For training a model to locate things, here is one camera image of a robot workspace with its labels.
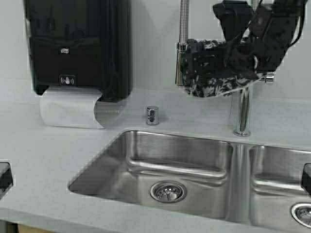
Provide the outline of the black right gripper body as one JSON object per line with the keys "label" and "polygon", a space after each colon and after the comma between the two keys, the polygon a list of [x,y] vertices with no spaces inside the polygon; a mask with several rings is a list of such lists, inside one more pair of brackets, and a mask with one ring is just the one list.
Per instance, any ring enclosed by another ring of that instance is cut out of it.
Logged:
{"label": "black right gripper body", "polygon": [[225,43],[222,66],[238,71],[274,72],[292,46],[292,2],[261,2],[256,10],[245,1],[224,0],[213,5]]}

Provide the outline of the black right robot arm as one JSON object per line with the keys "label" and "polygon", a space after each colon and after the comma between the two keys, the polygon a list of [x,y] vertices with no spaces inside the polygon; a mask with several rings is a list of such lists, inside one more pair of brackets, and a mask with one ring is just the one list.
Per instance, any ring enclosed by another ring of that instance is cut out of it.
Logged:
{"label": "black right robot arm", "polygon": [[256,9],[238,0],[213,5],[225,35],[224,67],[275,72],[302,35],[306,5],[305,0],[260,1]]}

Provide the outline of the black robot base left corner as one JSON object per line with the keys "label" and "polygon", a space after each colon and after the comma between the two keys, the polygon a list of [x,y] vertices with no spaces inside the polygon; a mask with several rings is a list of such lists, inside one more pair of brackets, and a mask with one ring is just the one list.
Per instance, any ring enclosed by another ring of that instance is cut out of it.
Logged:
{"label": "black robot base left corner", "polygon": [[3,195],[13,185],[11,166],[9,163],[0,163],[0,195]]}

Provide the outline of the black robot base right corner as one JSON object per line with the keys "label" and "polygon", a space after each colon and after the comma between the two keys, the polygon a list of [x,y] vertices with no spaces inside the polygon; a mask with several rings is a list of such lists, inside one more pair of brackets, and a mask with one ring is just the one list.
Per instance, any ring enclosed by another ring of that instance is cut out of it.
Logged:
{"label": "black robot base right corner", "polygon": [[311,194],[311,164],[307,163],[303,167],[301,187],[310,195]]}

